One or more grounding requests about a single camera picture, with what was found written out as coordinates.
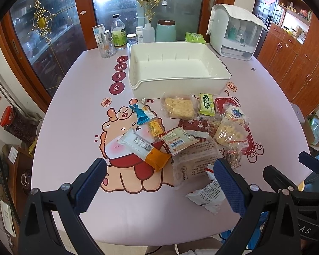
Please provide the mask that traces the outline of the popcorn clear bag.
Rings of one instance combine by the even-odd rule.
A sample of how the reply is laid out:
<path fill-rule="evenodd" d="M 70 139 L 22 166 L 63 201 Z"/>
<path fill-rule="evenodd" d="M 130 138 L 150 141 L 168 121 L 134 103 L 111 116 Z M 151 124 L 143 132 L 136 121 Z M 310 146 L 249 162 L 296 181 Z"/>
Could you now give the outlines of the popcorn clear bag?
<path fill-rule="evenodd" d="M 213 137 L 222 146 L 244 149 L 249 146 L 247 139 L 249 132 L 240 124 L 223 118 Z"/>

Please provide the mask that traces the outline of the large clear pastry packet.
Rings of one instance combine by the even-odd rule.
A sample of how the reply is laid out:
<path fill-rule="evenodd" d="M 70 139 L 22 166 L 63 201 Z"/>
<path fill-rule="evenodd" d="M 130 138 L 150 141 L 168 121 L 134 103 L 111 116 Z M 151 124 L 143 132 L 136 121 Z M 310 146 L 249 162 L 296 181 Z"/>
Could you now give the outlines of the large clear pastry packet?
<path fill-rule="evenodd" d="M 195 181 L 206 175 L 206 168 L 222 157 L 216 142 L 209 139 L 191 145 L 173 157 L 173 185 L 180 188 L 183 184 Z"/>

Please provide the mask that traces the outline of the green pastry packet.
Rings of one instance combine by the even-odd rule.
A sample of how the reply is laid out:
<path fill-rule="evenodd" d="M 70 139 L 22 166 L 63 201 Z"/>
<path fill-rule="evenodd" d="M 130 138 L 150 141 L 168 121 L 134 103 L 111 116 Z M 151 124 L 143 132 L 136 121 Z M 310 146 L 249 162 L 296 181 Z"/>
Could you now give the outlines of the green pastry packet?
<path fill-rule="evenodd" d="M 213 96 L 211 94 L 199 94 L 199 114 L 211 117 L 215 116 Z"/>

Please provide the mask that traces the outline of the beige labelled snack packet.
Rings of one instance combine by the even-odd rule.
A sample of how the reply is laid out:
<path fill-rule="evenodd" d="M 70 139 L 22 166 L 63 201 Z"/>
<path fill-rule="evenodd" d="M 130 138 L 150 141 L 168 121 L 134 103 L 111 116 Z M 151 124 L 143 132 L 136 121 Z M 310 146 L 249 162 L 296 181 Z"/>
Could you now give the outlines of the beige labelled snack packet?
<path fill-rule="evenodd" d="M 175 156 L 199 141 L 181 127 L 165 132 L 161 140 L 167 145 L 171 155 Z"/>

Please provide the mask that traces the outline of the rice cracker clear packet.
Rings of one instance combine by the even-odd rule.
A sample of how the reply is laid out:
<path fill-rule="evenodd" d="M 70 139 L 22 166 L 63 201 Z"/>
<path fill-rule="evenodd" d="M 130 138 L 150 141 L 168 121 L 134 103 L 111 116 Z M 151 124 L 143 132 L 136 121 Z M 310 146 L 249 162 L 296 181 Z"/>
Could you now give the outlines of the rice cracker clear packet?
<path fill-rule="evenodd" d="M 197 117 L 198 100 L 194 95 L 168 95 L 161 97 L 161 110 L 171 119 L 190 120 Z"/>

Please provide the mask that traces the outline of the white orange snack packet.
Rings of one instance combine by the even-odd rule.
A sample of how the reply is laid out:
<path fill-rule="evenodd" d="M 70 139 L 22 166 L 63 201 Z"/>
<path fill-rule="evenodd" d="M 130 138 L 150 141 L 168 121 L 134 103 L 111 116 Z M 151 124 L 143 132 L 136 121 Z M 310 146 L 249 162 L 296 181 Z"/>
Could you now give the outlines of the white orange snack packet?
<path fill-rule="evenodd" d="M 127 147 L 141 160 L 153 167 L 156 172 L 163 169 L 171 159 L 170 154 L 159 151 L 151 143 L 139 136 L 133 128 L 130 128 L 117 143 Z"/>

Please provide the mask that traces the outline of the yellow small snack packet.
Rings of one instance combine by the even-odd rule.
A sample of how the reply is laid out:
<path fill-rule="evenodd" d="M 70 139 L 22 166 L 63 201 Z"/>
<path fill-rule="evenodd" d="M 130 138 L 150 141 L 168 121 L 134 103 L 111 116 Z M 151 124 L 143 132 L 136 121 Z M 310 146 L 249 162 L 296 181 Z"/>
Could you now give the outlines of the yellow small snack packet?
<path fill-rule="evenodd" d="M 160 134 L 164 133 L 164 129 L 159 119 L 152 119 L 148 122 L 150 134 L 153 138 L 157 138 Z"/>

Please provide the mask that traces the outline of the blue white snack packet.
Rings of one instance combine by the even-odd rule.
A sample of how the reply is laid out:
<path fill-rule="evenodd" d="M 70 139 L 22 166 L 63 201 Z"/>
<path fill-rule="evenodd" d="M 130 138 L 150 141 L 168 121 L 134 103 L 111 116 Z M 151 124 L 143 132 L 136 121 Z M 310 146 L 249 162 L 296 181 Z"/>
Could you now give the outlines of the blue white snack packet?
<path fill-rule="evenodd" d="M 145 98 L 130 105 L 130 108 L 137 114 L 137 125 L 139 126 L 148 123 L 157 117 L 146 105 Z"/>

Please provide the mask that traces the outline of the dried nuts clear bag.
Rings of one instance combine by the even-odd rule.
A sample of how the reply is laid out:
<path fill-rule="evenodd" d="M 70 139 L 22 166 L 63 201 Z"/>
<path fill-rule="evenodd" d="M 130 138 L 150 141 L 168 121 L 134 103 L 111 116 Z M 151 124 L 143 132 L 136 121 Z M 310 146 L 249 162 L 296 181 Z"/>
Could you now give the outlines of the dried nuts clear bag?
<path fill-rule="evenodd" d="M 242 155 L 243 154 L 240 149 L 236 147 L 231 147 L 230 149 L 225 151 L 225 160 L 232 169 L 236 169 L 241 166 L 240 161 Z"/>

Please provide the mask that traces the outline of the round blue white packet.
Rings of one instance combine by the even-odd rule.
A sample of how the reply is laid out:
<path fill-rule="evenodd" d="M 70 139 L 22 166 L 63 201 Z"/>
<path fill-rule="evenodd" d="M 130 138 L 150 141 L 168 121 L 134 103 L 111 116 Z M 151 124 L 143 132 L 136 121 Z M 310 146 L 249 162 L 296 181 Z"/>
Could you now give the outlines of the round blue white packet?
<path fill-rule="evenodd" d="M 225 109 L 225 117 L 241 126 L 247 123 L 247 116 L 238 106 L 227 106 Z"/>

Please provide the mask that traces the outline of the white stool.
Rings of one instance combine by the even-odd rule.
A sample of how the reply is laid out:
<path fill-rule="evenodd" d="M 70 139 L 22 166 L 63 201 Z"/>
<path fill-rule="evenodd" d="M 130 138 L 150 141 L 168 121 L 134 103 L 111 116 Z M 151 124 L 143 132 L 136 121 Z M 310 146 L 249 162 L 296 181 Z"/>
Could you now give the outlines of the white stool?
<path fill-rule="evenodd" d="M 301 109 L 299 108 L 298 105 L 291 103 L 291 107 L 294 110 L 299 122 L 301 125 L 305 123 L 305 118 L 303 116 L 303 113 L 301 112 Z"/>

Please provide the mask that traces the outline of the wooden cabinet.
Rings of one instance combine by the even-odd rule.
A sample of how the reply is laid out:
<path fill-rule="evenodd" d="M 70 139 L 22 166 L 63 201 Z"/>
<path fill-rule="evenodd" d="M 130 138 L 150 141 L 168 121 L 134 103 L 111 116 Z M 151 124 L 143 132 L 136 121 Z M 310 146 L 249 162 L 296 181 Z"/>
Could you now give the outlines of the wooden cabinet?
<path fill-rule="evenodd" d="M 272 24 L 257 60 L 303 115 L 319 108 L 319 20 L 316 16 L 312 17 L 303 44 Z"/>

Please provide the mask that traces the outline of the red container lid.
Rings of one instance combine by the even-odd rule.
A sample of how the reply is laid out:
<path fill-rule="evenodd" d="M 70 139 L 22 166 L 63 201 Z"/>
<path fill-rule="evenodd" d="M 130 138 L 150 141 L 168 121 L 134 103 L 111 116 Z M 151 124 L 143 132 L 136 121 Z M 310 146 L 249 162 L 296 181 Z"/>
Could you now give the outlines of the red container lid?
<path fill-rule="evenodd" d="M 14 116 L 15 116 L 14 108 L 12 108 L 11 106 L 7 106 L 1 117 L 0 125 L 2 127 L 9 126 L 13 122 Z"/>

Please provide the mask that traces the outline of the white countertop appliance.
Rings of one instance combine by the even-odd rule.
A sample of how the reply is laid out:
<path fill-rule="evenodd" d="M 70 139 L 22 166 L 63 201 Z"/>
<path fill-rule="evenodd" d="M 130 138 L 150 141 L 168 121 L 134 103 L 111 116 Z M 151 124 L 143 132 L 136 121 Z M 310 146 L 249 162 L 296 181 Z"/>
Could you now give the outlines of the white countertop appliance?
<path fill-rule="evenodd" d="M 226 10 L 217 9 L 210 44 L 223 57 L 250 60 L 265 28 L 253 22 L 232 18 Z"/>

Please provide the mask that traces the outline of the white plastic storage bin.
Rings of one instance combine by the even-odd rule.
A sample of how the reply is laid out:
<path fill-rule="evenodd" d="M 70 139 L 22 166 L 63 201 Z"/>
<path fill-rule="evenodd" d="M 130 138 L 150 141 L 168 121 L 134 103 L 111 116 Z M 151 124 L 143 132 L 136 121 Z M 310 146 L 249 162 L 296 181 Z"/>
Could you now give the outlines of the white plastic storage bin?
<path fill-rule="evenodd" d="M 232 75 L 205 44 L 164 42 L 133 45 L 128 77 L 134 97 L 140 100 L 164 94 L 219 95 Z"/>

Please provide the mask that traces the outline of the green tissue pack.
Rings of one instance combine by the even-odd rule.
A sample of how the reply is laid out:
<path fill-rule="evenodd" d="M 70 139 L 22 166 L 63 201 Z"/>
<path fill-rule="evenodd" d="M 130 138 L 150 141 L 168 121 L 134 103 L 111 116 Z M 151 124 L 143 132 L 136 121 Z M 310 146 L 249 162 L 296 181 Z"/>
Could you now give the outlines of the green tissue pack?
<path fill-rule="evenodd" d="M 187 32 L 185 34 L 185 41 L 188 43 L 207 44 L 203 35 L 198 34 L 198 33 L 192 33 L 192 32 Z"/>

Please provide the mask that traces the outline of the white cloth on appliance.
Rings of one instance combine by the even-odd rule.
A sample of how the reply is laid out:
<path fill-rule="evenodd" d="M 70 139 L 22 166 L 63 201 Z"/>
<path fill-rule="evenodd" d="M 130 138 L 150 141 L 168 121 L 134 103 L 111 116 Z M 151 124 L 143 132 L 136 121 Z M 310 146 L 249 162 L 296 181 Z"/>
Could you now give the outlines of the white cloth on appliance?
<path fill-rule="evenodd" d="M 211 35 L 211 29 L 214 21 L 214 17 L 216 15 L 216 10 L 217 9 L 224 9 L 230 15 L 232 18 L 238 19 L 238 20 L 245 20 L 245 21 L 250 21 L 255 23 L 258 26 L 261 26 L 265 28 L 265 25 L 263 21 L 259 18 L 257 18 L 254 14 L 249 12 L 246 9 L 243 9 L 242 7 L 235 6 L 235 5 L 228 5 L 228 4 L 215 4 L 211 8 L 211 15 L 209 18 L 209 23 L 207 27 L 207 32 L 206 35 Z"/>

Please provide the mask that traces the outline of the teal canister brown lid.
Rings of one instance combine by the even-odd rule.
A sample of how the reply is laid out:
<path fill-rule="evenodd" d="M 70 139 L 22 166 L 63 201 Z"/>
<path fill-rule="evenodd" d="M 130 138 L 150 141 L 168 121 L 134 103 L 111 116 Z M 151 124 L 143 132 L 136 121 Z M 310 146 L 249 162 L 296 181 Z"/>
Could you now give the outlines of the teal canister brown lid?
<path fill-rule="evenodd" d="M 155 33 L 156 42 L 176 42 L 176 22 L 173 20 L 159 20 Z"/>

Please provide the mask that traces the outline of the white squeeze bottle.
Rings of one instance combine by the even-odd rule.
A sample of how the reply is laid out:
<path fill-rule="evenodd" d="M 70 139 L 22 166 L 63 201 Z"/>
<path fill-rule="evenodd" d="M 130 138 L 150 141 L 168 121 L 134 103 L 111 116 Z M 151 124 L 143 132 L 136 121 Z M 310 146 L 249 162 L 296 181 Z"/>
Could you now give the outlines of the white squeeze bottle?
<path fill-rule="evenodd" d="M 143 26 L 143 43 L 154 43 L 155 42 L 155 29 L 152 27 L 147 17 L 135 17 L 135 19 L 144 19 L 145 25 Z"/>

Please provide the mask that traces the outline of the clear drinking glass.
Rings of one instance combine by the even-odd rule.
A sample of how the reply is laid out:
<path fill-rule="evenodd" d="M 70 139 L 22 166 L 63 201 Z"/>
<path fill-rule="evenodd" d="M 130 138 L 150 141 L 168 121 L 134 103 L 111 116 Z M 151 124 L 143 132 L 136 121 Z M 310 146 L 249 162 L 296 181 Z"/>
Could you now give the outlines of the clear drinking glass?
<path fill-rule="evenodd" d="M 116 49 L 112 39 L 109 41 L 99 41 L 98 50 L 102 58 L 110 58 L 116 54 Z"/>

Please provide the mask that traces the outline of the small glass jar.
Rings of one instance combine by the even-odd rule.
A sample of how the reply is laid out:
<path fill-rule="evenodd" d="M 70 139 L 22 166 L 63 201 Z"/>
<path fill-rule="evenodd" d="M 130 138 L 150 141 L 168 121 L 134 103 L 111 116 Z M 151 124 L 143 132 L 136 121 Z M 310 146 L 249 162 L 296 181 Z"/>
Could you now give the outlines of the small glass jar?
<path fill-rule="evenodd" d="M 129 33 L 127 35 L 127 43 L 129 46 L 132 46 L 134 44 L 138 43 L 138 36 L 136 33 Z"/>

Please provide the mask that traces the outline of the small white pill bottle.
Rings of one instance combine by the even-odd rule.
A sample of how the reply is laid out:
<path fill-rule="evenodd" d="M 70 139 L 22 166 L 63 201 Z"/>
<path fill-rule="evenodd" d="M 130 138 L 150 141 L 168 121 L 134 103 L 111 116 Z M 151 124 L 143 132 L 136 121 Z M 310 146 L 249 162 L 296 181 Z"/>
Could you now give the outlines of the small white pill bottle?
<path fill-rule="evenodd" d="M 143 26 L 137 26 L 135 33 L 137 34 L 137 42 L 143 43 Z"/>

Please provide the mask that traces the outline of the small metal can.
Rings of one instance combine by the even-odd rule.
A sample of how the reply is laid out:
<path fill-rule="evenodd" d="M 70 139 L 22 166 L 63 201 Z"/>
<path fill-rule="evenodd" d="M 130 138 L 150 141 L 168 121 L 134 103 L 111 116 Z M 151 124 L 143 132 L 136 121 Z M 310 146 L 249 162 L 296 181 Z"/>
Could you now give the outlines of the small metal can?
<path fill-rule="evenodd" d="M 101 33 L 101 42 L 102 43 L 109 43 L 111 41 L 111 33 L 109 30 L 106 30 Z"/>

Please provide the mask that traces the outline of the glass bottle green label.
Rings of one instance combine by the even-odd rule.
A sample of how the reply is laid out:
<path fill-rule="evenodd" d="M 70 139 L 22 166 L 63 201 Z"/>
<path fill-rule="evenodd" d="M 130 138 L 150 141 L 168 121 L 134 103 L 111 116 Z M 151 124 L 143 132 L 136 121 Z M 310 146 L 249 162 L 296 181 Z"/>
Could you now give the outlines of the glass bottle green label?
<path fill-rule="evenodd" d="M 127 46 L 126 29 L 125 24 L 120 19 L 119 14 L 113 15 L 111 33 L 114 47 L 117 50 L 125 49 L 125 47 Z"/>

